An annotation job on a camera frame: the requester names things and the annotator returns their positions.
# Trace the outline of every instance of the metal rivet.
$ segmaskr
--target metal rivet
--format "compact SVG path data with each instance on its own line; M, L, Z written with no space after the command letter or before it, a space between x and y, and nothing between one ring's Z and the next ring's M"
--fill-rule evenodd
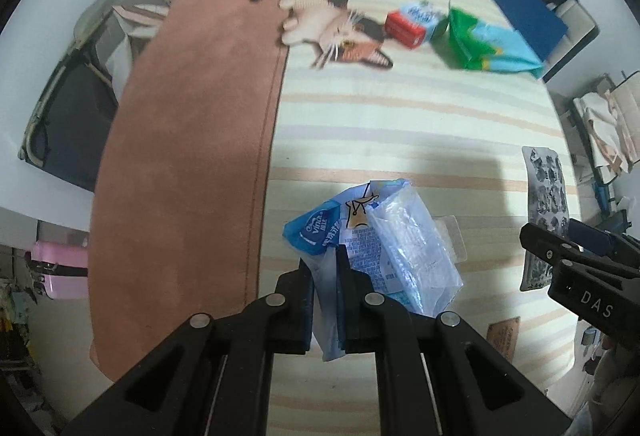
M286 299L281 293L272 293L267 295L266 303L269 306L282 306L286 302Z
M367 293L364 296L364 302L372 306L380 306L384 301L385 301L385 296L382 295L381 293L372 292L372 293Z
M209 326L210 322L211 317L209 317L206 313L196 313L189 319L189 324L192 328L205 328L206 326Z
M440 321L445 326L454 328L455 326L460 324L460 316L457 313L453 313L453 311L445 311L442 315L440 315Z

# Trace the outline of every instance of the plastic bag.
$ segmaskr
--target plastic bag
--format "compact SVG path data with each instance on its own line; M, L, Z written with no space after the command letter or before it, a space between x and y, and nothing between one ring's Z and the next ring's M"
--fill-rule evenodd
M463 283L415 189L405 185L386 200L367 206L367 216L412 310L429 317L442 313Z
M413 198L406 202L410 207L407 210L418 216L410 225L412 239L415 240L422 236L421 239L428 240L429 253L437 255L434 261L428 262L430 269L427 269L426 272L420 268L420 264L416 264L408 270L407 263L396 264L398 242L390 243L389 252L369 217L372 205L380 208L382 204L392 203L393 201L389 202L388 200L392 200L393 196L405 188L409 190L409 195ZM399 196L404 199L407 194L402 193ZM377 215L382 214L384 210L384 208L381 209ZM399 228L401 223L396 221L392 225ZM416 228L425 228L428 229L428 232L419 234L416 232ZM388 228L382 227L381 231L384 231L385 239L391 239L391 236L386 235ZM444 308L462 286L462 280L444 249L444 244L436 231L429 212L407 180L371 181L368 184L347 189L319 207L287 223L284 226L283 236L300 254L302 260L311 270L314 279L319 314L314 313L313 330L322 348L324 360L333 360L344 355L338 342L337 329L335 247L338 244L346 246L351 267L370 276L375 291L397 300L410 311L435 316L444 311ZM421 262L425 261L426 254L421 253L414 246L402 246L400 250L405 254L420 257ZM454 276L450 279L449 291L445 292L443 291L445 287L442 285L444 280L435 265L445 264L447 261L447 269L453 272ZM403 270L402 275L398 272L398 268ZM438 275L434 274L436 281L433 286L430 286L430 274L434 270ZM412 277L412 272L417 272L415 277ZM426 286L426 288L416 290L415 286ZM427 297L429 294L433 294L434 300Z
M517 30L492 26L459 8L449 11L449 43L467 70L542 75L543 63Z

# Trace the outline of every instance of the cat ear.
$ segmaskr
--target cat ear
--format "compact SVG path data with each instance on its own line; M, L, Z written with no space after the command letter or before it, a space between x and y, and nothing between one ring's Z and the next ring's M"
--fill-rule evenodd
M375 68L384 68L385 70L390 70L394 67L393 61L378 49L361 58L360 62Z

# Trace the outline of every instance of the triangular cutout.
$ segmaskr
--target triangular cutout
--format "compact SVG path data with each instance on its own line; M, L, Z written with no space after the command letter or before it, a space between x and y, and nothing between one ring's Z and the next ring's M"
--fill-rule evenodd
M508 375L497 369L475 345L468 345L465 354L488 410L500 409L522 398L523 390Z
M184 348L181 346L172 349L145 376L127 389L127 402L135 403L151 412L158 411L162 407L183 354Z

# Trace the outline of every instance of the pink suitcase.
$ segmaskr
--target pink suitcase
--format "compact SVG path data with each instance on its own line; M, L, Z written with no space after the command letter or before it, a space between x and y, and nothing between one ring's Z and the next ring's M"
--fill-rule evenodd
M28 259L34 290L51 299L89 297L87 262L82 246L37 241Z

